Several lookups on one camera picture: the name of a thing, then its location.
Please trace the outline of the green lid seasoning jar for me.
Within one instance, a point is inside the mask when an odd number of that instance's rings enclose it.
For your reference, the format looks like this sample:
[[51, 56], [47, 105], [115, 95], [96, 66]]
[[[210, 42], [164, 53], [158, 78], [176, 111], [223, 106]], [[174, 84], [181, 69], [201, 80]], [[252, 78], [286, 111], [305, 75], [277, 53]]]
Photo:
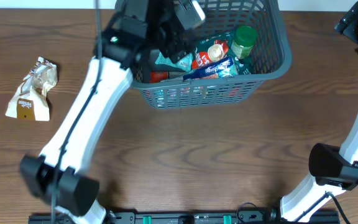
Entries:
[[231, 50], [240, 60], [248, 57], [257, 40], [257, 32], [251, 26], [239, 26], [233, 36]]

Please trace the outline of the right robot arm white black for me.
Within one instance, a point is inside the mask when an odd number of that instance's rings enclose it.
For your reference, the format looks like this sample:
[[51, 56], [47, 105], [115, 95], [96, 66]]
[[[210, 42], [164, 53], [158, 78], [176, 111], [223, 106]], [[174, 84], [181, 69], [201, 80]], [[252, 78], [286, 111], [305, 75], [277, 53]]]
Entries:
[[[335, 30], [358, 46], [358, 1], [346, 12]], [[329, 200], [338, 204], [337, 196], [358, 186], [358, 114], [341, 146], [317, 143], [313, 146], [309, 172], [300, 184], [280, 199], [266, 222], [307, 223], [319, 214]]]

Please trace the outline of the light green packet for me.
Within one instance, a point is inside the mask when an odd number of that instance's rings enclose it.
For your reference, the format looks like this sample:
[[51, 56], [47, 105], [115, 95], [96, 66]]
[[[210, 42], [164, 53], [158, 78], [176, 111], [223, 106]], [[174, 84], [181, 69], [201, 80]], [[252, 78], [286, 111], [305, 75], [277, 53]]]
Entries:
[[178, 62], [173, 63], [168, 57], [165, 58], [162, 53], [160, 52], [158, 58], [155, 61], [156, 65], [168, 65], [173, 68], [179, 68], [185, 72], [191, 71], [191, 64], [193, 61], [193, 55], [188, 54], [180, 59]]

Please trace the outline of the beige paper snack bag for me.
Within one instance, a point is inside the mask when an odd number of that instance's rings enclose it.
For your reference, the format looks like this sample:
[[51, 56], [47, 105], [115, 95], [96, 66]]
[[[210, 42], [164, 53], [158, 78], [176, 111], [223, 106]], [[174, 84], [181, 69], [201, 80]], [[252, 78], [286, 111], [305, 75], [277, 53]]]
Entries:
[[38, 57], [9, 101], [5, 115], [15, 119], [49, 121], [47, 93], [57, 83], [57, 66], [43, 57]]

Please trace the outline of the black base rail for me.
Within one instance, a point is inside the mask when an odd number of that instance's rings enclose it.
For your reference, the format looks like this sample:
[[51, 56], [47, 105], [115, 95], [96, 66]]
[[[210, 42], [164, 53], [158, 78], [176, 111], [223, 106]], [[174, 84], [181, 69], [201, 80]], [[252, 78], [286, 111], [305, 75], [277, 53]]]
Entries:
[[[47, 224], [50, 215], [46, 213], [29, 216], [29, 224]], [[57, 215], [57, 223], [75, 223], [68, 215]], [[302, 223], [269, 219], [256, 209], [241, 210], [238, 212], [213, 212], [213, 213], [134, 213], [134, 212], [108, 212], [102, 223], [112, 224], [238, 224], [238, 223]], [[315, 212], [309, 222], [312, 224], [339, 224], [338, 212], [334, 210], [319, 210]]]

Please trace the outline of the orange snack bar packet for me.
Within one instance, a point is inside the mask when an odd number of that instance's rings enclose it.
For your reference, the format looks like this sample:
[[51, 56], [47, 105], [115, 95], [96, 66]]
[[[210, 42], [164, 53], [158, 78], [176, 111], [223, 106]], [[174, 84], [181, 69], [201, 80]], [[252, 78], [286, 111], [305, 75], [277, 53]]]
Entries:
[[170, 83], [171, 85], [184, 84], [183, 75], [185, 72], [174, 71], [151, 71], [149, 75], [149, 83]]

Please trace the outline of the grey plastic basket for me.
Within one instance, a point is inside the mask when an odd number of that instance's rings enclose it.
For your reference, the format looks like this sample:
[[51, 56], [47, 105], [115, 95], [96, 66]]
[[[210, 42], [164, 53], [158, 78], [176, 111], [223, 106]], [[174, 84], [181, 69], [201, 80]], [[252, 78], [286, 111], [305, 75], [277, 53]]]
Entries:
[[185, 80], [182, 85], [149, 83], [151, 71], [185, 72], [168, 65], [156, 65], [160, 52], [153, 50], [149, 61], [136, 70], [134, 82], [134, 87], [142, 92], [153, 108], [189, 108], [243, 101], [264, 81], [279, 78], [290, 68], [291, 50], [277, 1], [204, 0], [199, 4], [206, 14], [206, 21], [190, 34], [195, 46], [191, 54], [205, 37], [235, 31], [239, 26], [251, 26], [257, 32], [257, 40], [249, 55], [254, 73]]

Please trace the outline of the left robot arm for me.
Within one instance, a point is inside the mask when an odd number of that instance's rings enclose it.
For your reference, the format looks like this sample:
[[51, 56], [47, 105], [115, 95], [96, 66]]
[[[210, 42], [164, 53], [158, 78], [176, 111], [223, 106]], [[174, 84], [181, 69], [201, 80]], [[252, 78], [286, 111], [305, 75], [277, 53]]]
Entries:
[[192, 50], [186, 33], [206, 16], [197, 1], [123, 1], [109, 22], [97, 23], [94, 55], [83, 86], [53, 138], [38, 156], [25, 155], [20, 173], [30, 193], [51, 207], [47, 223], [103, 223], [99, 182], [86, 173], [103, 129], [133, 69], [159, 50], [177, 62]]

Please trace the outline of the colourful tissue pack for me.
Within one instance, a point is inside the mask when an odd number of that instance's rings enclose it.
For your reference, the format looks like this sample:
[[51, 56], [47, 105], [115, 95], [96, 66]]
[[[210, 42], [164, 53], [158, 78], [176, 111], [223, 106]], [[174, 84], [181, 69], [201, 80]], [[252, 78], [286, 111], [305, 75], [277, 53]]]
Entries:
[[224, 77], [234, 77], [238, 75], [236, 64], [233, 58], [228, 56], [217, 62], [209, 63], [205, 66], [192, 70], [182, 76], [182, 80], [200, 80], [200, 79], [214, 79]]

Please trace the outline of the green Nescafe coffee pouch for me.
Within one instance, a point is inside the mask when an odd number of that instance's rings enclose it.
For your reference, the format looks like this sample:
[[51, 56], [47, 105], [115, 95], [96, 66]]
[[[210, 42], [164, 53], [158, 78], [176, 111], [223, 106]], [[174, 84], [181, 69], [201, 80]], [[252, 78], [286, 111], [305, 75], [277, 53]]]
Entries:
[[191, 69], [195, 70], [225, 57], [231, 57], [239, 75], [253, 74], [252, 59], [249, 56], [240, 59], [231, 49], [234, 33], [234, 30], [230, 30], [201, 39], [193, 52]]

